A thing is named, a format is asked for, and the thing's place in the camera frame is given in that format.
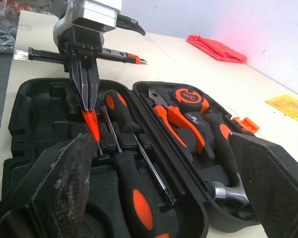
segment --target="black plastic case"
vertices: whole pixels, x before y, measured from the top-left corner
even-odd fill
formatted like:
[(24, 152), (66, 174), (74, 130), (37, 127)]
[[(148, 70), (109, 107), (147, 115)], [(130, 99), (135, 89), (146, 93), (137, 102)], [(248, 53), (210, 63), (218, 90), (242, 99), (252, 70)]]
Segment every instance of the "black plastic case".
[[(119, 137), (124, 149), (133, 151), (136, 165), (145, 177), (153, 200), (159, 204), (171, 238), (204, 238), (209, 225), (232, 233), (259, 224), (252, 211), (244, 216), (245, 219), (241, 219), (225, 204), (218, 205), (213, 201), (205, 182), (218, 180), (229, 185), (225, 173), (219, 173), (221, 170), (216, 164), (200, 163), (201, 158), (189, 162), (155, 115), (148, 100), (148, 89), (171, 89), (176, 86), (180, 84), (139, 82), (131, 91), (117, 82), (101, 80), (96, 111), (102, 134), (101, 146), (107, 155), (98, 156), (96, 153), (94, 156), (89, 199), (79, 237), (88, 237), (90, 234), (99, 238), (131, 237), (130, 224), (124, 219), (124, 208), (119, 200), (117, 173), (110, 160), (110, 155), (115, 153), (114, 141), (99, 111), (104, 93), (110, 89), (117, 90), (126, 100), (133, 119), (142, 129), (140, 141), (175, 198), (175, 206), (169, 205), (130, 134), (121, 134)], [(232, 131), (245, 133), (237, 122), (230, 120), (231, 115), (223, 107), (201, 90), (199, 92), (210, 102), (210, 108), (223, 114)], [(116, 122), (114, 127), (119, 131)], [(46, 148), (75, 138), (79, 133), (89, 133), (69, 79), (62, 78), (33, 79), (22, 84), (13, 106), (9, 130), (13, 159), (4, 162), (2, 195), (20, 182)]]

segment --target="red glove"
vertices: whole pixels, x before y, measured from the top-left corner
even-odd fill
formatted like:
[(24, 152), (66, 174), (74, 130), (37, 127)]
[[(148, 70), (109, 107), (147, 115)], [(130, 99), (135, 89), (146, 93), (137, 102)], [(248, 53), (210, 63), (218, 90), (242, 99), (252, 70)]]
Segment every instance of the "red glove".
[(205, 39), (201, 36), (190, 35), (187, 38), (187, 42), (218, 61), (245, 63), (247, 60), (246, 56), (230, 49), (218, 41)]

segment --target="yellow paper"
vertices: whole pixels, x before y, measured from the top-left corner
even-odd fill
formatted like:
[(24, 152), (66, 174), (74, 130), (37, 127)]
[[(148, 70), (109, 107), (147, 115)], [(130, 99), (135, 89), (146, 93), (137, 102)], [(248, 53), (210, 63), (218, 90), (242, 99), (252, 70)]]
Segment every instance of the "yellow paper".
[(272, 105), (274, 108), (286, 113), (295, 120), (298, 121), (298, 100), (288, 96), (281, 95), (279, 97), (269, 99), (266, 101), (268, 104)]

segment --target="hammer head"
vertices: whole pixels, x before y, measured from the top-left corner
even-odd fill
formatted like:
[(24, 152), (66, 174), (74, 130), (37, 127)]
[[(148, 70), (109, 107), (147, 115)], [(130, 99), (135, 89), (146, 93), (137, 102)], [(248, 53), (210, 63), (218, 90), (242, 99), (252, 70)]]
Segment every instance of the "hammer head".
[(243, 184), (240, 179), (240, 175), (237, 174), (239, 183), (233, 187), (227, 187), (221, 182), (213, 181), (212, 185), (214, 187), (214, 198), (215, 200), (226, 200), (226, 201), (236, 201), (243, 205), (248, 205), (249, 200), (246, 196)]

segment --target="table surface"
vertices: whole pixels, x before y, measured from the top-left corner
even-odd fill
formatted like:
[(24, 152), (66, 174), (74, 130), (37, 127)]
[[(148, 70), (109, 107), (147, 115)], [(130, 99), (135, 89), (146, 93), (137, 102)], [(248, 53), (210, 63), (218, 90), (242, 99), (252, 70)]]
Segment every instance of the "table surface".
[[(57, 18), (22, 11), (16, 50), (28, 47), (57, 52), (52, 32)], [(286, 116), (265, 100), (282, 94), (298, 95), (245, 64), (219, 62), (184, 39), (116, 29), (105, 33), (104, 47), (145, 58), (148, 65), (98, 59), (99, 76), (132, 88), (138, 81), (186, 83), (200, 88), (233, 116), (251, 118), (260, 129), (256, 136), (283, 146), (298, 162), (298, 121)], [(38, 61), (12, 61), (0, 128), (0, 199), (3, 162), (12, 158), (8, 123), (19, 86), (33, 78), (68, 77), (63, 66)], [(210, 227), (208, 238), (265, 238), (261, 225), (226, 234)]]

